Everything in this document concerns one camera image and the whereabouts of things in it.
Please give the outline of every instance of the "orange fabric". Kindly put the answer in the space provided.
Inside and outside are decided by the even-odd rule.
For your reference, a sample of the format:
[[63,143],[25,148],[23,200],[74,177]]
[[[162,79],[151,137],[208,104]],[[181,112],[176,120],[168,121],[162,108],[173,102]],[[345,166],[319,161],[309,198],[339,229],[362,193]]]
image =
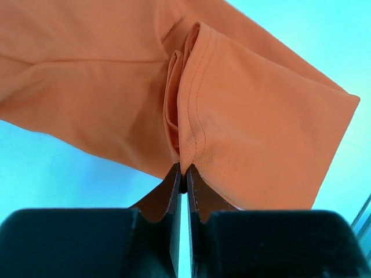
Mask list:
[[358,105],[222,0],[0,2],[0,119],[245,209],[308,209]]

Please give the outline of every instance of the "orange shirt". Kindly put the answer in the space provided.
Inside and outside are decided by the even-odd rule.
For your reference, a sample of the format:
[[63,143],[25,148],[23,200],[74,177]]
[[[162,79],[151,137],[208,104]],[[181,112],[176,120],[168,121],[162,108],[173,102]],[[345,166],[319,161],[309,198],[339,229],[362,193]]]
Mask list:
[[222,0],[0,1],[0,119],[243,209],[311,208],[358,102]]

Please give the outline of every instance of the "stitched seam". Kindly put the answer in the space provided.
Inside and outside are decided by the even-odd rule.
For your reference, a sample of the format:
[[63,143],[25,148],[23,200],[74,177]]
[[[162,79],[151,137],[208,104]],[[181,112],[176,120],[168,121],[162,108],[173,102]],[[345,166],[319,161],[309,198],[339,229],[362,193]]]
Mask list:
[[210,55],[209,61],[208,61],[207,65],[206,65],[206,67],[205,67],[205,70],[203,71],[203,74],[202,74],[202,76],[201,76],[201,81],[200,81],[200,83],[198,84],[198,89],[197,89],[197,93],[196,93],[196,117],[197,117],[197,121],[198,121],[198,123],[199,123],[199,125],[200,125],[200,127],[201,127],[201,129],[202,129],[202,132],[203,132],[203,148],[202,148],[201,153],[205,150],[205,147],[206,147],[206,132],[205,132],[205,129],[203,128],[202,123],[201,123],[201,120],[199,119],[199,116],[198,116],[198,105],[197,105],[197,104],[198,104],[198,94],[199,94],[199,90],[200,90],[200,88],[201,88],[201,84],[202,84],[203,78],[204,78],[204,76],[205,76],[205,74],[206,74],[206,72],[207,72],[207,70],[208,70],[208,68],[209,68],[209,65],[210,65],[211,59],[212,59],[212,57],[213,57],[213,55],[214,55],[214,52],[215,52],[215,48],[216,48],[216,45],[217,45],[218,38],[219,38],[219,37],[217,36],[216,39],[215,39],[215,43],[214,43],[214,46],[213,46],[213,50],[212,50],[212,52],[211,52],[211,55]]
[[102,59],[102,58],[77,58],[77,59],[55,59],[55,60],[45,60],[45,61],[38,61],[38,62],[31,62],[31,61],[25,61],[19,58],[15,58],[12,56],[6,56],[1,55],[0,58],[5,58],[10,61],[15,61],[18,63],[28,64],[28,65],[40,65],[40,64],[49,64],[49,63],[80,63],[80,62],[108,62],[108,63],[127,63],[127,64],[154,64],[154,63],[163,63],[166,62],[166,60],[116,60],[116,59]]
[[196,155],[197,155],[197,138],[196,138],[196,135],[195,135],[195,132],[193,131],[193,128],[192,128],[192,123],[191,123],[191,116],[190,116],[190,98],[191,98],[191,91],[192,91],[192,88],[193,88],[193,83],[194,83],[194,80],[195,80],[195,77],[197,75],[197,72],[200,68],[200,65],[201,65],[201,62],[203,61],[203,58],[205,56],[205,53],[207,51],[207,49],[209,48],[209,44],[210,44],[210,41],[211,41],[211,32],[209,32],[209,40],[208,40],[208,44],[206,45],[206,48],[205,48],[205,51],[203,52],[202,54],[202,57],[199,61],[199,64],[197,65],[197,69],[196,69],[196,72],[192,78],[192,82],[191,82],[191,87],[190,87],[190,91],[188,92],[188,103],[187,103],[187,114],[188,114],[188,122],[190,123],[190,128],[191,128],[191,133],[195,139],[195,153],[194,153],[194,157],[192,158],[192,161],[194,161],[194,159],[196,158]]

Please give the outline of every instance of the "fabric fold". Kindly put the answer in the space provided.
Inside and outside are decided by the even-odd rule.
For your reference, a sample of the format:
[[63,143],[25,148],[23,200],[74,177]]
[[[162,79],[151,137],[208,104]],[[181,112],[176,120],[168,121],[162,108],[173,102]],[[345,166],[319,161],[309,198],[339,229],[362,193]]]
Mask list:
[[223,0],[0,2],[1,120],[243,209],[310,209],[358,102]]

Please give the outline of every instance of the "light blue background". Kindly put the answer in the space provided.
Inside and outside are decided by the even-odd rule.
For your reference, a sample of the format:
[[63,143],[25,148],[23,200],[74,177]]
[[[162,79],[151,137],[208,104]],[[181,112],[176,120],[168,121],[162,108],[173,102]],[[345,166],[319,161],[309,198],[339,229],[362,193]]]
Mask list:
[[[371,193],[371,1],[229,2],[361,97],[314,204],[351,222]],[[0,223],[25,207],[127,207],[159,182],[0,121]],[[182,277],[189,276],[187,232],[183,225]]]

